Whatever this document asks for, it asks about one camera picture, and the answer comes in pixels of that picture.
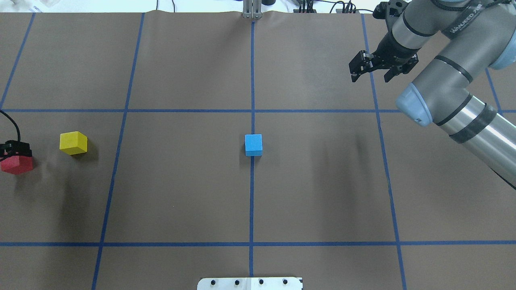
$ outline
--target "grid line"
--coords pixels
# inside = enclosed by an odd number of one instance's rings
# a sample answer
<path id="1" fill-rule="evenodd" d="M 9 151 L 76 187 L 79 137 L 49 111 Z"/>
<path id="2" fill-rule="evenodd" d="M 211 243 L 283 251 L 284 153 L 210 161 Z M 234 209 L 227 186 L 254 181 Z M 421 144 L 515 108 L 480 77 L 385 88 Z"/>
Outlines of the grid line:
<path id="1" fill-rule="evenodd" d="M 125 109 L 4 109 L 5 112 L 125 112 Z M 374 109 L 128 109 L 127 112 L 183 113 L 376 113 Z M 397 109 L 379 109 L 380 113 L 401 113 Z"/>
<path id="2" fill-rule="evenodd" d="M 4 105 L 5 98 L 7 97 L 7 92 L 9 91 L 9 86 L 11 85 L 12 78 L 14 77 L 14 72 L 16 71 L 16 67 L 18 66 L 18 61 L 20 61 L 20 57 L 22 56 L 22 51 L 23 51 L 23 48 L 25 47 L 25 43 L 27 42 L 27 38 L 29 37 L 30 28 L 32 27 L 35 17 L 36 17 L 35 13 L 33 13 L 32 16 L 30 17 L 29 25 L 27 26 L 27 31 L 25 32 L 25 35 L 23 36 L 22 44 L 20 45 L 20 49 L 18 50 L 18 54 L 16 55 L 16 59 L 14 60 L 14 64 L 12 66 L 11 73 L 9 74 L 9 79 L 7 80 L 7 83 L 5 84 L 4 93 L 2 94 L 2 99 L 0 100 L 0 109 Z"/>
<path id="3" fill-rule="evenodd" d="M 365 49 L 367 51 L 369 51 L 369 42 L 367 40 L 367 29 L 365 27 L 365 17 L 363 14 L 361 15 L 361 18 L 362 18 L 362 28 L 364 30 Z M 375 103 L 376 122 L 378 125 L 378 134 L 380 137 L 380 145 L 381 145 L 381 149 L 382 149 L 383 168 L 385 170 L 385 177 L 387 178 L 387 186 L 388 186 L 388 190 L 389 190 L 392 224 L 394 227 L 394 237 L 396 239 L 396 250 L 398 252 L 398 263 L 399 263 L 399 271 L 400 271 L 400 275 L 401 275 L 401 284 L 403 286 L 403 290 L 407 290 L 407 282 L 405 279 L 405 268 L 403 266 L 403 256 L 401 254 L 401 245 L 399 243 L 399 231 L 398 231 L 398 222 L 396 219 L 396 209 L 394 207 L 394 197 L 392 195 L 391 176 L 389 174 L 389 164 L 387 162 L 387 154 L 385 151 L 385 142 L 383 140 L 383 131 L 382 131 L 381 120 L 380 120 L 380 111 L 378 108 L 378 98 L 376 96 L 375 78 L 373 76 L 373 73 L 369 73 L 369 77 L 371 80 L 371 89 L 373 91 L 373 101 Z"/>
<path id="4" fill-rule="evenodd" d="M 119 157 L 120 157 L 120 149 L 121 149 L 121 146 L 122 146 L 122 140 L 123 140 L 123 135 L 124 135 L 125 121 L 127 119 L 127 110 L 129 108 L 129 101 L 131 99 L 131 89 L 133 87 L 134 72 L 136 70 L 136 61 L 138 60 L 138 50 L 139 50 L 139 47 L 140 47 L 141 32 L 143 30 L 143 21 L 144 20 L 145 20 L 145 13 L 142 13 L 141 14 L 141 19 L 140 19 L 140 28 L 139 28 L 139 31 L 138 31 L 138 39 L 136 41 L 136 48 L 135 48 L 135 51 L 134 51 L 133 67 L 131 68 L 131 76 L 129 78 L 129 86 L 127 88 L 127 98 L 125 99 L 124 115 L 122 117 L 122 124 L 120 126 L 120 135 L 118 137 L 117 152 L 116 152 L 116 155 L 115 155 L 115 162 L 113 164 L 113 172 L 111 174 L 111 184 L 109 186 L 109 193 L 108 193 L 108 196 L 107 196 L 106 211 L 104 213 L 104 221 L 103 221 L 103 224 L 102 224 L 102 232 L 101 232 L 101 237 L 100 237 L 99 251 L 97 253 L 97 259 L 96 259 L 96 263 L 95 263 L 95 272 L 93 274 L 93 281 L 91 283 L 91 289 L 92 290 L 95 290 L 97 278 L 99 276 L 100 262 L 101 262 L 101 258 L 102 258 L 102 250 L 104 248 L 104 238 L 106 236 L 107 220 L 108 220 L 108 217 L 109 217 L 109 209 L 111 207 L 111 198 L 113 196 L 113 189 L 115 187 L 115 177 L 116 177 L 116 174 L 117 174 L 118 160 L 119 160 Z"/>
<path id="5" fill-rule="evenodd" d="M 251 22 L 251 134 L 254 134 L 255 103 L 254 103 L 254 26 Z M 251 156 L 250 190 L 249 190 L 249 277 L 254 276 L 254 156 Z"/>
<path id="6" fill-rule="evenodd" d="M 365 27 L 365 18 L 364 15 L 362 17 L 362 25 L 364 30 L 364 40 L 366 49 L 368 48 L 367 42 L 367 32 Z M 22 41 L 20 50 L 14 62 L 13 68 L 11 70 L 7 85 L 5 87 L 2 99 L 0 101 L 0 108 L 3 106 L 4 101 L 6 99 L 9 85 L 14 76 L 16 67 L 18 65 L 19 59 L 21 57 L 24 45 L 29 35 L 29 31 L 33 24 L 35 18 L 35 13 L 32 14 L 30 19 L 27 31 L 25 33 L 24 39 Z M 141 15 L 140 20 L 140 28 L 138 34 L 138 40 L 135 49 L 135 56 L 133 59 L 133 68 L 131 72 L 130 82 L 127 91 L 127 97 L 125 102 L 125 108 L 123 109 L 5 109 L 7 112 L 123 112 L 122 124 L 120 129 L 119 141 L 117 146 L 117 152 L 115 157 L 114 168 L 111 177 L 111 184 L 108 194 L 108 200 L 106 204 L 106 212 L 104 216 L 103 228 L 101 233 L 101 239 L 99 243 L 69 243 L 69 242 L 0 242 L 0 247 L 98 247 L 98 257 L 95 265 L 95 274 L 92 282 L 92 289 L 96 287 L 96 280 L 99 273 L 101 255 L 103 247 L 249 247 L 249 274 L 253 276 L 253 248 L 254 247 L 374 247 L 374 246 L 396 246 L 398 252 L 398 260 L 400 265 L 400 274 L 402 279 L 403 288 L 407 289 L 406 281 L 405 281 L 405 273 L 401 255 L 401 246 L 450 246 L 450 245 L 516 245 L 516 240 L 436 240 L 436 241 L 400 241 L 395 207 L 394 207 L 394 199 L 392 196 L 392 187 L 389 176 L 388 163 L 385 152 L 385 145 L 383 140 L 383 133 L 381 130 L 380 124 L 380 113 L 400 113 L 399 110 L 395 109 L 379 109 L 378 100 L 376 96 L 376 88 L 374 83 L 373 74 L 370 73 L 370 81 L 373 90 L 373 98 L 375 102 L 375 109 L 255 109 L 255 99 L 254 99 L 254 26 L 255 22 L 251 23 L 251 109 L 129 109 L 129 101 L 131 96 L 132 89 L 132 81 L 134 77 L 134 72 L 136 68 L 136 61 L 138 55 L 138 48 L 141 39 L 141 33 L 143 28 L 143 20 L 144 13 Z M 516 113 L 516 110 L 502 110 L 499 100 L 496 95 L 496 91 L 494 88 L 494 84 L 492 82 L 491 76 L 489 74 L 488 69 L 486 69 L 486 74 L 489 80 L 489 84 L 491 86 L 491 90 L 494 95 L 494 99 L 496 105 L 498 107 L 498 112 L 502 115 L 504 112 Z M 384 161 L 384 169 L 386 173 L 386 177 L 388 180 L 389 187 L 389 195 L 391 202 L 391 210 L 393 216 L 393 226 L 395 231 L 395 241 L 328 241 L 328 242 L 254 242 L 253 238 L 253 227 L 254 227 L 254 157 L 251 157 L 251 165 L 250 165 L 250 223 L 249 223 L 249 242 L 206 242 L 206 243 L 153 243 L 153 242 L 129 242 L 129 243 L 109 243 L 104 242 L 105 232 L 107 227 L 107 219 L 109 216 L 109 208 L 112 197 L 112 192 L 114 189 L 115 175 L 118 166 L 118 158 L 121 149 L 121 143 L 123 138 L 123 132 L 125 127 L 125 121 L 128 113 L 136 113 L 136 112 L 208 112 L 208 113 L 251 113 L 251 133 L 254 134 L 255 131 L 255 114 L 256 113 L 375 113 L 377 116 L 377 124 L 380 136 L 380 142 L 382 147 L 382 156 Z"/>
<path id="7" fill-rule="evenodd" d="M 493 92 L 494 101 L 496 103 L 496 107 L 498 108 L 498 113 L 500 115 L 504 115 L 502 111 L 502 106 L 500 105 L 500 101 L 498 100 L 498 95 L 496 94 L 496 90 L 494 89 L 493 80 L 491 79 L 491 74 L 489 73 L 488 68 L 486 68 L 487 80 L 489 81 L 489 86 L 491 87 L 491 91 Z"/>
<path id="8" fill-rule="evenodd" d="M 235 242 L 105 242 L 103 247 L 383 247 L 383 246 L 516 245 L 516 240 L 408 241 L 235 241 Z M 3 241 L 0 247 L 98 247 L 100 243 Z"/>

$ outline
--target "cube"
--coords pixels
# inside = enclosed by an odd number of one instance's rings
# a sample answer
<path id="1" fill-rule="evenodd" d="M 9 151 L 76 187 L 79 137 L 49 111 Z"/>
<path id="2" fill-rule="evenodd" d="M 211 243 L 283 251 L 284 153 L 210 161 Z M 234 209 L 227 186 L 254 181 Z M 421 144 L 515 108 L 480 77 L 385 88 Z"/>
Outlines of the cube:
<path id="1" fill-rule="evenodd" d="M 3 172 L 21 174 L 33 169 L 33 159 L 27 156 L 11 156 L 0 162 Z"/>
<path id="2" fill-rule="evenodd" d="M 88 151 L 88 137 L 79 131 L 61 134 L 59 149 L 68 155 L 86 153 Z"/>
<path id="3" fill-rule="evenodd" d="M 246 156 L 262 156 L 262 134 L 246 135 Z"/>

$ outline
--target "black cable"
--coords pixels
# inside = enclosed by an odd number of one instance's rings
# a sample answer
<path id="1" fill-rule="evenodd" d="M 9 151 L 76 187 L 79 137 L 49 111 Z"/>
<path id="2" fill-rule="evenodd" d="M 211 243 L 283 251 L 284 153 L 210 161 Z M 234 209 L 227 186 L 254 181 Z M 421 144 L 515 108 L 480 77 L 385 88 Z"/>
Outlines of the black cable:
<path id="1" fill-rule="evenodd" d="M 349 13 L 349 10 L 352 9 L 351 5 L 353 5 L 353 4 L 351 3 L 351 1 L 349 1 L 348 4 L 346 5 L 346 8 L 342 9 L 342 13 Z"/>
<path id="2" fill-rule="evenodd" d="M 7 113 L 5 113 L 4 111 L 0 110 L 0 113 L 4 116 L 7 117 L 7 119 L 9 119 L 9 121 L 12 122 L 12 124 L 14 125 L 14 127 L 16 128 L 16 134 L 18 135 L 18 142 L 20 142 L 21 140 L 21 137 L 20 137 L 20 128 L 18 128 L 18 125 L 16 124 L 16 122 L 11 118 L 11 116 L 9 116 Z"/>
<path id="3" fill-rule="evenodd" d="M 314 0 L 314 1 L 317 1 L 317 2 L 326 2 L 326 3 L 336 3 L 334 1 L 326 1 L 326 0 Z"/>
<path id="4" fill-rule="evenodd" d="M 450 6 L 446 6 L 446 5 L 442 5 L 441 3 L 439 3 L 438 0 L 431 0 L 432 3 L 434 5 L 436 5 L 438 8 L 441 8 L 443 10 L 446 10 L 446 11 L 455 11 L 455 12 L 461 12 L 461 11 L 464 11 L 466 10 L 466 7 L 468 7 L 471 3 L 471 1 L 469 1 L 466 6 L 464 7 L 450 7 Z"/>
<path id="5" fill-rule="evenodd" d="M 503 179 L 510 187 L 512 187 L 513 189 L 516 189 L 516 186 L 514 186 L 512 183 L 510 183 L 509 181 L 507 181 L 507 179 L 503 178 L 500 174 L 498 174 L 498 172 L 494 171 L 494 173 L 496 173 L 496 175 L 500 176 L 501 179 Z"/>
<path id="6" fill-rule="evenodd" d="M 335 8 L 335 5 L 339 4 L 339 3 L 342 3 L 342 9 L 344 10 L 344 7 L 346 5 L 346 3 L 344 3 L 344 1 L 337 1 L 337 2 L 333 2 L 333 6 L 331 7 L 330 9 L 330 13 L 333 11 L 333 9 Z"/>
<path id="7" fill-rule="evenodd" d="M 314 12 L 314 0 L 308 0 L 308 13 L 315 13 Z"/>
<path id="8" fill-rule="evenodd" d="M 492 3 L 487 4 L 486 8 L 493 7 L 493 6 L 498 5 L 498 4 L 502 4 L 502 3 L 506 2 L 506 1 L 507 0 L 496 0 L 496 1 L 492 2 Z"/>
<path id="9" fill-rule="evenodd" d="M 353 13 L 353 12 L 355 12 L 355 11 L 369 11 L 369 12 L 371 12 L 371 13 L 374 13 L 374 11 L 371 11 L 371 10 L 369 10 L 369 9 L 354 9 L 354 10 L 351 10 L 351 12 L 350 12 L 350 13 Z"/>

